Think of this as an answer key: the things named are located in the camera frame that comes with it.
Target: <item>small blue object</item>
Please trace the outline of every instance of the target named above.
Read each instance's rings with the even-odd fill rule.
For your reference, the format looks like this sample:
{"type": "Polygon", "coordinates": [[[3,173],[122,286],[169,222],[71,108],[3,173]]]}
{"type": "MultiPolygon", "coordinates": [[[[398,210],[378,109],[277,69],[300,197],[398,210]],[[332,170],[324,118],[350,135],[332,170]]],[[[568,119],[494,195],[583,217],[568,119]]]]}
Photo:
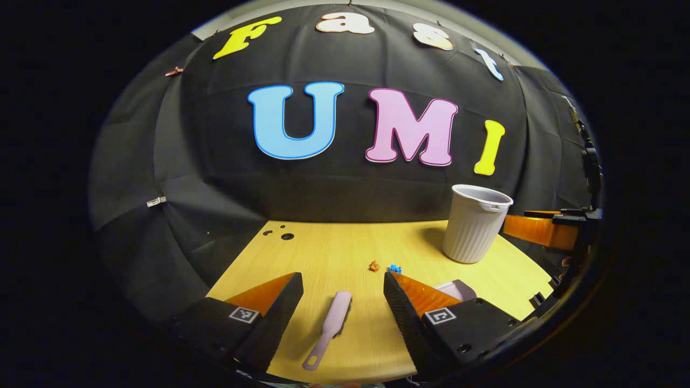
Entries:
{"type": "Polygon", "coordinates": [[[397,272],[397,273],[402,274],[402,268],[399,267],[399,266],[397,266],[397,265],[395,265],[395,264],[393,264],[393,263],[391,263],[391,266],[388,268],[388,270],[389,270],[390,272],[397,272]]]}

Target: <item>brush handle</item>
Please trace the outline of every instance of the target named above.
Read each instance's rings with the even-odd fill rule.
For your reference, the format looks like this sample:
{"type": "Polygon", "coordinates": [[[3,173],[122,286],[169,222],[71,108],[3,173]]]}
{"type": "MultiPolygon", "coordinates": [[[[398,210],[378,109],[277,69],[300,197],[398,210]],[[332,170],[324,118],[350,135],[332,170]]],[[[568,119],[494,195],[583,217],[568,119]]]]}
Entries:
{"type": "Polygon", "coordinates": [[[319,342],[316,342],[314,349],[311,349],[311,353],[309,353],[309,356],[306,357],[306,360],[302,364],[302,367],[308,371],[315,371],[316,368],[319,367],[321,359],[324,357],[324,353],[326,353],[326,348],[328,347],[328,344],[331,342],[332,339],[332,334],[322,334],[321,338],[319,338],[319,342]],[[310,365],[309,360],[311,360],[313,356],[316,356],[317,358],[314,361],[314,363],[310,365]]]}

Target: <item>brush bristles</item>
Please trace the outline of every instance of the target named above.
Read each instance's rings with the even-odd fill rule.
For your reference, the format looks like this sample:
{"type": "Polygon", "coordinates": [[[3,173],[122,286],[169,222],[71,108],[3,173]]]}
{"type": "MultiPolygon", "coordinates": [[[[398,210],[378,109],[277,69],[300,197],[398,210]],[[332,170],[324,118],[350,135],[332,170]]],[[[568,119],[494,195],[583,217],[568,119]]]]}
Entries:
{"type": "Polygon", "coordinates": [[[352,308],[352,298],[350,298],[350,303],[347,305],[347,311],[345,311],[345,318],[343,318],[343,323],[340,325],[340,330],[338,330],[338,332],[333,335],[334,338],[343,334],[343,328],[345,327],[345,321],[347,320],[347,316],[350,314],[351,308],[352,308]]]}

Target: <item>letter cutout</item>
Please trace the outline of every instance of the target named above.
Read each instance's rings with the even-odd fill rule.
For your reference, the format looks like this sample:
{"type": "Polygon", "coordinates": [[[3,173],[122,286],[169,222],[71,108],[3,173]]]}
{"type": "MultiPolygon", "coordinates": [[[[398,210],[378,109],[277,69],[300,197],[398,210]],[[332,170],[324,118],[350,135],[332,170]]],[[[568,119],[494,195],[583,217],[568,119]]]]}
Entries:
{"type": "Polygon", "coordinates": [[[260,37],[261,34],[266,31],[266,24],[276,24],[280,23],[283,18],[280,16],[272,17],[270,19],[258,21],[252,23],[248,26],[240,27],[230,33],[230,39],[225,43],[225,46],[213,56],[213,59],[218,59],[220,57],[225,57],[228,54],[237,52],[249,46],[249,43],[245,42],[247,38],[254,39],[260,37]]]}
{"type": "Polygon", "coordinates": [[[420,161],[431,166],[448,166],[451,157],[451,131],[457,105],[445,99],[429,102],[419,120],[410,107],[405,94],[396,89],[376,88],[369,91],[369,98],[376,101],[376,135],[374,145],[365,156],[372,162],[392,162],[397,158],[393,149],[393,133],[406,161],[411,161],[426,138],[426,149],[420,153],[420,161]]]}
{"type": "Polygon", "coordinates": [[[371,34],[374,27],[369,25],[369,18],[362,14],[352,12],[336,12],[325,14],[316,25],[316,29],[323,32],[345,32],[350,31],[355,34],[371,34]]]}
{"type": "Polygon", "coordinates": [[[482,56],[482,59],[484,60],[486,67],[489,68],[491,74],[493,74],[493,76],[499,81],[503,81],[503,74],[499,73],[496,69],[496,61],[491,59],[489,54],[487,54],[486,51],[482,50],[481,48],[475,48],[475,51],[482,56]]]}
{"type": "Polygon", "coordinates": [[[448,36],[445,31],[423,23],[414,23],[412,28],[415,29],[412,35],[414,35],[418,41],[438,47],[441,50],[453,49],[453,44],[448,40],[450,36],[448,36]]]}
{"type": "Polygon", "coordinates": [[[496,161],[501,136],[506,134],[506,129],[501,123],[493,120],[486,120],[484,127],[486,128],[486,143],[484,143],[482,158],[475,164],[475,173],[491,175],[496,170],[493,163],[496,161]]]}
{"type": "Polygon", "coordinates": [[[337,82],[314,82],[304,87],[304,92],[314,97],[314,130],[301,139],[285,133],[285,99],[293,94],[290,86],[268,86],[249,93],[259,149],[276,159],[306,159],[324,152],[335,136],[335,98],[344,90],[345,86],[337,82]]]}

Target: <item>blue letter u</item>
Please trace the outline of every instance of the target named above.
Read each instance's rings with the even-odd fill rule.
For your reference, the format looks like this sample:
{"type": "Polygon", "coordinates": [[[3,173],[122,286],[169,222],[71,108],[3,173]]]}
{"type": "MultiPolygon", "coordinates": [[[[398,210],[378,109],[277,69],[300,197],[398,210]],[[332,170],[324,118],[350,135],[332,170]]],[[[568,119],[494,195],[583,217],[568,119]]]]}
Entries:
{"type": "Polygon", "coordinates": [[[267,86],[249,93],[259,149],[276,159],[306,159],[324,152],[335,136],[335,98],[343,90],[345,86],[337,82],[314,82],[304,87],[304,92],[314,97],[314,130],[301,139],[285,133],[285,99],[293,94],[290,86],[267,86]]]}

